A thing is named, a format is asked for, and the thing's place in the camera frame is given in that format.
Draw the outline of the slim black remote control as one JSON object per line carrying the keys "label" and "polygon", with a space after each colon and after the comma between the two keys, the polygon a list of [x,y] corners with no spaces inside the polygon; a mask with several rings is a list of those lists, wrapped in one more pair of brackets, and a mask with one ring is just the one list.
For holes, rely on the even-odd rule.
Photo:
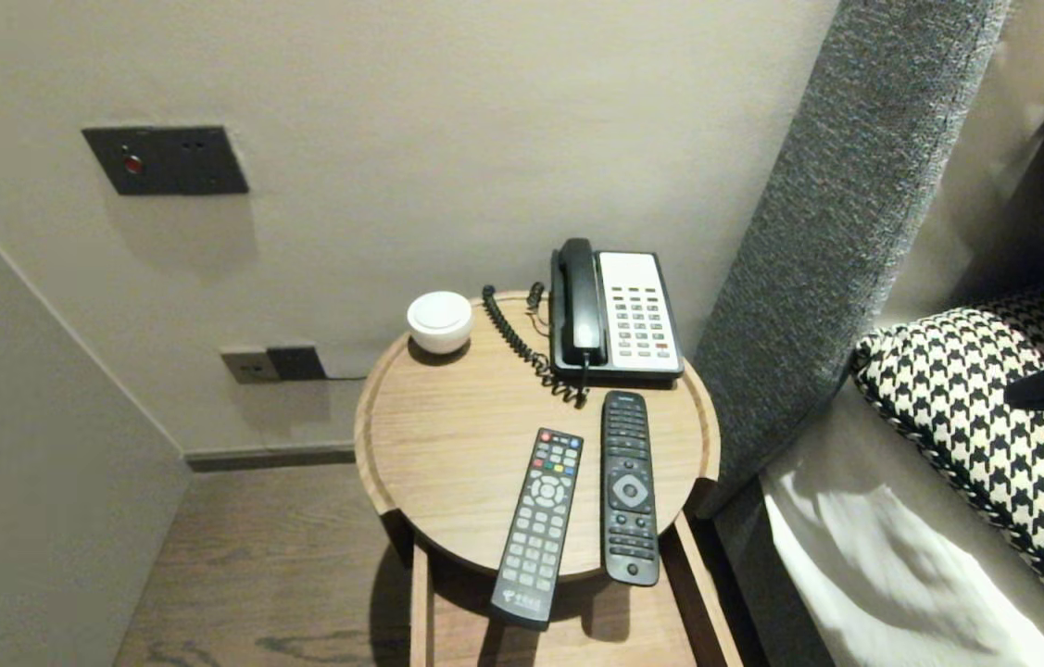
{"label": "slim black remote control", "polygon": [[652,587],[660,553],[652,484],[651,434],[640,394],[610,390],[601,416],[599,547],[609,578]]}

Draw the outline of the black remote with coloured buttons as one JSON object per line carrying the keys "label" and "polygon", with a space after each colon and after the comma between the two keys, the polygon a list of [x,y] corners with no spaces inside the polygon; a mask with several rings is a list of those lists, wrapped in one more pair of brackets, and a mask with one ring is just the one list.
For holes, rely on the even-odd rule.
{"label": "black remote with coloured buttons", "polygon": [[580,472],[582,436],[538,428],[509,521],[489,608],[504,621],[546,632]]}

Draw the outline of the houndstooth black and white pillow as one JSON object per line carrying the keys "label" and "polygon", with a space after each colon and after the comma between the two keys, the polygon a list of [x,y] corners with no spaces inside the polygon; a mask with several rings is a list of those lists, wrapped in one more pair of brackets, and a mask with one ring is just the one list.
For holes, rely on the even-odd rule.
{"label": "houndstooth black and white pillow", "polygon": [[868,333],[850,376],[1044,587],[1044,409],[1009,404],[1044,371],[1044,286]]}

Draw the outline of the beige upholstered headboard panel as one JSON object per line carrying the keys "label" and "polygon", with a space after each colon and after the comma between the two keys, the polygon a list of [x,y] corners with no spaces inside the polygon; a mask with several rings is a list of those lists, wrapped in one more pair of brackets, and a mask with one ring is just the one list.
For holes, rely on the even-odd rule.
{"label": "beige upholstered headboard panel", "polygon": [[1044,0],[1013,0],[876,325],[1044,284]]}

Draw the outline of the grey upholstered headboard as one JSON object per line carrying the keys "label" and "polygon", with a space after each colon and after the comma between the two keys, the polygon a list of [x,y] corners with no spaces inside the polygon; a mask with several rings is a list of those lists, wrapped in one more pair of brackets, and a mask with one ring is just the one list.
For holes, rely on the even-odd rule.
{"label": "grey upholstered headboard", "polygon": [[825,409],[881,312],[1013,0],[840,0],[694,367],[722,432],[712,518]]}

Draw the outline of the white bed sheet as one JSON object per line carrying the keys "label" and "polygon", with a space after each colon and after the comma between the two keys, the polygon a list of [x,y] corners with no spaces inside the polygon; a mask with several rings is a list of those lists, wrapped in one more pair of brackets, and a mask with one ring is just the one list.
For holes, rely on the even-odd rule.
{"label": "white bed sheet", "polygon": [[852,383],[760,474],[839,667],[1044,667],[1044,586]]}

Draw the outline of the dark grey bed base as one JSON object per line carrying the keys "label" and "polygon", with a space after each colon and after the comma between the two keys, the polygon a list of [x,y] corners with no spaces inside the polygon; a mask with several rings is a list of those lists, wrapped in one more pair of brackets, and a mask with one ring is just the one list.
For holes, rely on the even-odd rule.
{"label": "dark grey bed base", "polygon": [[758,480],[696,521],[694,532],[745,667],[836,667],[777,553]]}

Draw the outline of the black and white desk telephone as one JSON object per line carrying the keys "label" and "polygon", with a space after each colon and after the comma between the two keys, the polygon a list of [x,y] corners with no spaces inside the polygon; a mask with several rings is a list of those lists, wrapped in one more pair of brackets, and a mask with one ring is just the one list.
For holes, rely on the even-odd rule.
{"label": "black and white desk telephone", "polygon": [[607,360],[577,366],[563,357],[563,277],[560,249],[550,259],[548,358],[554,374],[586,385],[670,385],[686,371],[657,254],[598,252],[599,307],[606,321]]}

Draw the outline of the black telephone handset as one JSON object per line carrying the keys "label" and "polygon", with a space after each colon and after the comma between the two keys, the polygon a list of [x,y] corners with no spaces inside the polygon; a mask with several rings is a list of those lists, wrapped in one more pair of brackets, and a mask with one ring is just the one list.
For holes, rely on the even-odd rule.
{"label": "black telephone handset", "polygon": [[577,366],[607,360],[606,321],[599,307],[597,255],[586,239],[569,239],[560,251],[563,277],[563,357]]}

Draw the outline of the round wooden nightstand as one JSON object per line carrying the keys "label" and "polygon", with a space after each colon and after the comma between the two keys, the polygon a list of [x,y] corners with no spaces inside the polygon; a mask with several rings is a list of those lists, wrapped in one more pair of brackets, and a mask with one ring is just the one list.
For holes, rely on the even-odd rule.
{"label": "round wooden nightstand", "polygon": [[[479,573],[494,573],[508,541],[539,428],[585,440],[560,578],[588,577],[599,561],[602,409],[621,385],[592,385],[582,409],[540,384],[479,297],[459,354],[434,356],[403,334],[370,372],[356,418],[357,462],[379,515],[398,511],[416,535]],[[711,396],[686,364],[673,388],[624,385],[645,397],[651,426],[654,508],[659,532],[693,510],[720,463]]]}

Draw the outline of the white round puck device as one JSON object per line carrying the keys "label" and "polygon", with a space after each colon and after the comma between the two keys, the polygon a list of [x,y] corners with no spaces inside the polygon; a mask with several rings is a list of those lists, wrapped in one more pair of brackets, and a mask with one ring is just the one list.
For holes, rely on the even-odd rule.
{"label": "white round puck device", "polygon": [[453,354],[471,341],[473,305],[459,293],[424,293],[411,301],[407,323],[411,341],[425,353]]}

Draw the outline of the brown skirting board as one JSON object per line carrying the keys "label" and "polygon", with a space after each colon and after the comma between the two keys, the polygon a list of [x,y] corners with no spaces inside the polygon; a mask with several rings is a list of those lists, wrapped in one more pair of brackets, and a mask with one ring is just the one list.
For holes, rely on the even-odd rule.
{"label": "brown skirting board", "polygon": [[356,458],[355,447],[351,443],[340,443],[288,450],[187,453],[182,460],[191,472],[213,473],[255,472],[293,466],[355,464]]}

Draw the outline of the grey wall socket plate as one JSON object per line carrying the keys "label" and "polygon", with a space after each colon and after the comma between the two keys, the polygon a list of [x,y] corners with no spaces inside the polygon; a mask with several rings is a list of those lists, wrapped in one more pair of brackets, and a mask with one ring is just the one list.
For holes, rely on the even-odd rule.
{"label": "grey wall socket plate", "polygon": [[272,384],[281,381],[266,347],[222,347],[220,358],[238,384]]}

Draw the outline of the dark wall switch panel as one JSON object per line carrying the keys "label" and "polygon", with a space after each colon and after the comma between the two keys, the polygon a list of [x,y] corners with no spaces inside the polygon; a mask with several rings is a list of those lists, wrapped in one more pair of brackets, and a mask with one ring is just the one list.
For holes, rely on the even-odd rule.
{"label": "dark wall switch panel", "polygon": [[119,195],[250,193],[220,125],[82,128],[82,138]]}

